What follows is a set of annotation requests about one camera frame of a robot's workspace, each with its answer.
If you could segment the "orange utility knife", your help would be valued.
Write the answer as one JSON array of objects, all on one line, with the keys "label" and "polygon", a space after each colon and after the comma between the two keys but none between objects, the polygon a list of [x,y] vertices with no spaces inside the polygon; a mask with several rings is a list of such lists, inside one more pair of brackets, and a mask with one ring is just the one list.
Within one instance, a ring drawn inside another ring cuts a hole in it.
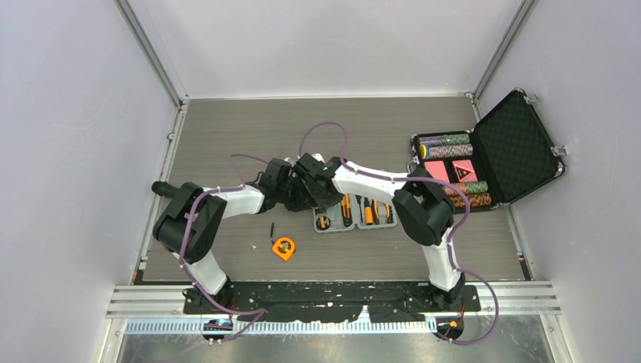
[{"label": "orange utility knife", "polygon": [[350,198],[344,194],[341,200],[343,225],[347,228],[352,225]]}]

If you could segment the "grey plastic tool case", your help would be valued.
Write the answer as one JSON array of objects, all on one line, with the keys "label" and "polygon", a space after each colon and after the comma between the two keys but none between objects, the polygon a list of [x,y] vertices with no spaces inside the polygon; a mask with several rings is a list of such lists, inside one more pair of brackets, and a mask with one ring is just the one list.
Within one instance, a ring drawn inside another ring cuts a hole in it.
[{"label": "grey plastic tool case", "polygon": [[[312,209],[313,212],[313,222],[312,222],[312,227],[317,233],[336,233],[336,232],[347,232],[347,231],[352,231],[355,229],[360,229],[360,230],[379,230],[379,229],[386,229],[386,228],[392,228],[395,227],[398,224],[395,208],[391,205],[390,207],[393,209],[393,216],[394,216],[394,223],[391,225],[371,225],[371,226],[365,226],[361,225],[361,220],[359,216],[359,208],[357,205],[356,201],[356,194],[348,194],[350,198],[350,204],[351,204],[351,217],[352,217],[352,225],[350,227],[345,227],[343,225],[343,220],[342,220],[342,206],[341,206],[341,201],[327,209],[321,209],[319,207],[314,207]],[[319,216],[326,216],[330,219],[331,221],[331,226],[325,230],[325,231],[319,231],[316,228],[316,219]]]}]

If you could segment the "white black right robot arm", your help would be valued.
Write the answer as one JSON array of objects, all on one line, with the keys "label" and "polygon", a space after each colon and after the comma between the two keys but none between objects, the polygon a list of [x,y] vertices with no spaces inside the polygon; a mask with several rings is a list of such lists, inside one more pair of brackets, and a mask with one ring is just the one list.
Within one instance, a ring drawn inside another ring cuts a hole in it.
[{"label": "white black right robot arm", "polygon": [[321,208],[343,194],[392,205],[405,234],[423,250],[434,305],[447,311],[461,301],[466,278],[454,252],[455,207],[443,190],[444,182],[429,177],[424,169],[411,174],[384,172],[339,157],[325,162],[310,154],[296,161],[293,173]]}]

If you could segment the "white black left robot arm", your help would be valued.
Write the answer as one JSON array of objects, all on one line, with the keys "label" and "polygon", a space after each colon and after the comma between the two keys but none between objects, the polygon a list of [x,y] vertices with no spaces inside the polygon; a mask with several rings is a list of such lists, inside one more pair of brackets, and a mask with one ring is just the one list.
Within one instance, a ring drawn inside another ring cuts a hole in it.
[{"label": "white black left robot arm", "polygon": [[153,227],[153,237],[174,254],[179,265],[205,290],[203,303],[225,312],[232,294],[228,275],[215,260],[212,245],[223,219],[265,213],[282,204],[298,212],[309,207],[310,195],[293,167],[272,159],[252,181],[236,187],[203,188],[193,182],[175,187],[155,181],[153,193],[169,199]]}]

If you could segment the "small orange screwdriver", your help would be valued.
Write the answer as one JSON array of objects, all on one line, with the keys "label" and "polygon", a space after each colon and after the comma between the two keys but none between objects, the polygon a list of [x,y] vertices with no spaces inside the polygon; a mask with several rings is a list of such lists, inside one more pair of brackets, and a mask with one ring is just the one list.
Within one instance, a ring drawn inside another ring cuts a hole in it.
[{"label": "small orange screwdriver", "polygon": [[356,201],[359,208],[361,225],[374,225],[373,207],[371,205],[370,199],[367,197],[362,197],[361,195],[356,195]]}]

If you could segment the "orange black pliers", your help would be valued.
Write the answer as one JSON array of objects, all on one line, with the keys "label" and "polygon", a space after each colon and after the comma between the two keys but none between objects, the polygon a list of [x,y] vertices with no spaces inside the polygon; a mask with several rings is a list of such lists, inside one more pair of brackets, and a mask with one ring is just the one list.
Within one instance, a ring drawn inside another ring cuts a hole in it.
[{"label": "orange black pliers", "polygon": [[374,200],[372,202],[372,210],[375,225],[391,225],[394,223],[393,209],[390,205]]}]

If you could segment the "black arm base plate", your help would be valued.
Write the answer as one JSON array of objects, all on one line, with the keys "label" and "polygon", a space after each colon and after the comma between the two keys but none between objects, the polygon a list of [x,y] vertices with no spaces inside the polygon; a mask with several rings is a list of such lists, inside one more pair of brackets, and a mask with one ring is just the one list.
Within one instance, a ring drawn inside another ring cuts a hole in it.
[{"label": "black arm base plate", "polygon": [[448,300],[427,283],[416,281],[249,282],[223,289],[216,301],[240,311],[240,321],[251,321],[252,311],[264,309],[267,322],[353,322],[363,312],[382,322],[420,321],[425,313],[478,312],[477,289],[462,287]]}]

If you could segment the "orange tape measure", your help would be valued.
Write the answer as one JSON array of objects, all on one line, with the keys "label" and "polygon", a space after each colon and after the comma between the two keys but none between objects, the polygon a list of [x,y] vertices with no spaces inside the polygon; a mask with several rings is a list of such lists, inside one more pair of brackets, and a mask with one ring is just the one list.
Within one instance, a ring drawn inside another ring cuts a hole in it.
[{"label": "orange tape measure", "polygon": [[272,222],[270,227],[270,240],[272,252],[285,262],[290,261],[296,252],[296,244],[289,237],[274,237],[275,224]]}]

